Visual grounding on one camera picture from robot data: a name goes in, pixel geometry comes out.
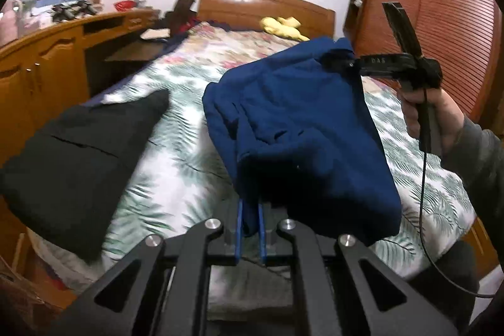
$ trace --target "silver bolt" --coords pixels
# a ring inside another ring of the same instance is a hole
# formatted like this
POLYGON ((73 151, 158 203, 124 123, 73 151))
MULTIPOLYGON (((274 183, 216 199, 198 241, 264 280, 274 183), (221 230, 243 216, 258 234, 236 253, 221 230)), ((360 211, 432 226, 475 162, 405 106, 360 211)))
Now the silver bolt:
POLYGON ((158 246, 161 243, 162 239, 159 235, 149 235, 145 238, 145 243, 147 246, 158 246))
POLYGON ((350 234, 343 234, 340 236, 340 244, 343 246, 354 246, 355 237, 350 234))
POLYGON ((217 218, 210 218, 205 221, 205 227, 209 230, 216 230, 220 227, 221 222, 217 218))
POLYGON ((296 228, 296 221, 293 219, 284 219, 280 222, 280 228, 289 231, 296 228))

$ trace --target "black cable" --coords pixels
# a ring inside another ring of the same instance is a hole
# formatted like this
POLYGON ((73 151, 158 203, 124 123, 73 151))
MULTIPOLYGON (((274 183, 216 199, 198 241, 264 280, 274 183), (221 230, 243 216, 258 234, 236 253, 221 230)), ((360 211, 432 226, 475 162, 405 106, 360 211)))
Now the black cable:
MULTIPOLYGON (((424 102, 422 104, 427 104, 427 90, 426 89, 423 89, 423 97, 424 97, 424 102)), ((470 290, 467 290, 465 288, 463 288, 462 286, 460 285, 457 285, 455 282, 453 282, 449 277, 447 277, 443 271, 441 271, 438 266, 434 263, 434 261, 432 260, 432 258, 429 256, 429 254, 427 253, 427 248, 425 248, 425 242, 423 240, 423 229, 422 229, 422 217, 423 217, 423 192, 425 190, 425 169, 427 168, 427 151, 428 150, 425 150, 425 152, 423 153, 423 173, 422 173, 422 188, 421 188, 421 191, 420 191, 420 243, 422 244, 422 248, 423 248, 423 252, 425 253, 425 256, 427 257, 427 259, 429 260, 430 264, 436 268, 436 270, 441 274, 442 277, 444 277, 444 279, 446 279, 449 283, 451 283, 453 286, 455 286, 457 289, 461 290, 462 292, 465 292, 471 296, 475 296, 477 298, 484 298, 484 299, 492 299, 496 294, 493 294, 493 295, 484 295, 484 294, 480 294, 480 293, 477 293, 477 292, 472 292, 470 290)))

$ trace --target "bed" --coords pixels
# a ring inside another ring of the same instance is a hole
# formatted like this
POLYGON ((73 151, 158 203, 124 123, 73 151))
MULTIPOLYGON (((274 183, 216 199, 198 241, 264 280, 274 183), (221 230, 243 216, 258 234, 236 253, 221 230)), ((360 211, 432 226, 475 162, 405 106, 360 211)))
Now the bed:
MULTIPOLYGON (((206 85, 218 81, 230 68, 296 44, 255 31, 259 20, 268 15, 296 17, 308 37, 332 37, 334 33, 334 12, 302 0, 200 0, 198 18, 202 22, 189 31, 186 40, 104 96, 104 103, 123 103, 169 88, 172 99, 123 194, 100 260, 86 264, 30 232, 37 254, 69 288, 81 292, 145 236, 183 234, 210 217, 218 201, 236 196, 208 137, 201 97, 206 85), (206 22, 210 20, 252 30, 227 31, 206 22)), ((403 204, 399 234, 371 248, 397 274, 410 278, 428 265, 418 228, 422 156, 417 141, 406 133, 394 90, 370 78, 362 81, 403 204)), ((443 255, 474 219, 460 179, 441 169, 439 158, 429 155, 424 236, 430 254, 435 258, 443 255)), ((241 318, 256 309, 291 305, 289 270, 261 266, 257 244, 257 237, 245 240, 245 259, 238 267, 212 268, 210 318, 241 318)))

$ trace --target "floral bedding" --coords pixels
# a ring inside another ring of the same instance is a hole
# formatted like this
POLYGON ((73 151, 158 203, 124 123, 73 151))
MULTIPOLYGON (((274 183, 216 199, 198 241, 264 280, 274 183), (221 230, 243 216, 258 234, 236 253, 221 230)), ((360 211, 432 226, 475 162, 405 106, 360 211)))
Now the floral bedding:
MULTIPOLYGON (((171 90, 170 108, 156 125, 145 152, 117 207, 103 243, 102 258, 86 265, 75 255, 31 233, 34 248, 62 280, 80 292, 128 253, 145 236, 183 234, 212 214, 220 200, 236 196, 211 140, 201 97, 206 85, 229 68, 261 59, 296 44, 262 32, 226 32, 203 22, 173 53, 154 61, 103 102, 124 103, 154 90, 171 90)), ((419 196, 423 157, 406 133, 394 91, 363 78, 365 100, 381 136, 402 205, 398 235, 376 242, 372 250, 402 277, 427 266, 419 239, 419 196)), ((438 258, 464 235, 475 219, 460 179, 427 156, 424 237, 438 258)), ((219 314, 260 307, 288 306, 288 272, 267 270, 257 262, 256 238, 237 268, 213 267, 209 311, 219 314)))

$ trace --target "wooden headboard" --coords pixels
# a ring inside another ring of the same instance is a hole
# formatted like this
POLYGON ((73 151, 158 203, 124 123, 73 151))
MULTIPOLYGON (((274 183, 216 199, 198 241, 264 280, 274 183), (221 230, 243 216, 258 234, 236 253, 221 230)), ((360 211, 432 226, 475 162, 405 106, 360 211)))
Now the wooden headboard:
POLYGON ((301 23, 299 31, 309 38, 334 34, 334 11, 302 0, 200 0, 198 7, 198 19, 236 29, 260 30, 259 22, 266 16, 294 16, 301 23))

